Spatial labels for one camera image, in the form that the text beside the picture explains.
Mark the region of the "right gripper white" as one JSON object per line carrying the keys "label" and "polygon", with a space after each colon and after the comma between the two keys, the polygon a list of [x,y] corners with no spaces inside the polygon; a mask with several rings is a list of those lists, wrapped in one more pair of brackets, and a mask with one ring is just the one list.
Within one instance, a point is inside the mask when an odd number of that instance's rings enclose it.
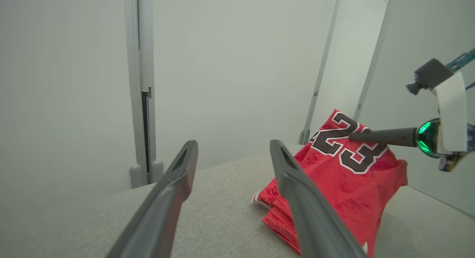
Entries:
{"label": "right gripper white", "polygon": [[351,141],[418,147],[424,154],[439,160],[438,169],[452,172],[458,163],[474,152],[474,125],[468,121],[463,74],[453,76],[433,89],[438,101],[439,118],[425,122],[418,129],[364,129],[349,136]]}

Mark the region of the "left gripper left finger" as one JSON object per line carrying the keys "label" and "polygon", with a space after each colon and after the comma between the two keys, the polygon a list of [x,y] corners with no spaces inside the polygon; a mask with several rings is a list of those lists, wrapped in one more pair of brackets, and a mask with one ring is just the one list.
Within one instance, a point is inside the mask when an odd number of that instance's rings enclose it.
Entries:
{"label": "left gripper left finger", "polygon": [[183,203],[192,191],[199,147],[187,141],[107,254],[108,258],[169,258]]}

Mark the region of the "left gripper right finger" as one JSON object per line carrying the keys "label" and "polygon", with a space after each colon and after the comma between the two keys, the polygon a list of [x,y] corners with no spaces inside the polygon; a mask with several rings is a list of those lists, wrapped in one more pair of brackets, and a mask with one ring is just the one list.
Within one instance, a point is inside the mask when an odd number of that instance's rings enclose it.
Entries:
{"label": "left gripper right finger", "polygon": [[364,258],[366,253],[287,147],[270,141],[280,195],[287,201],[304,258]]}

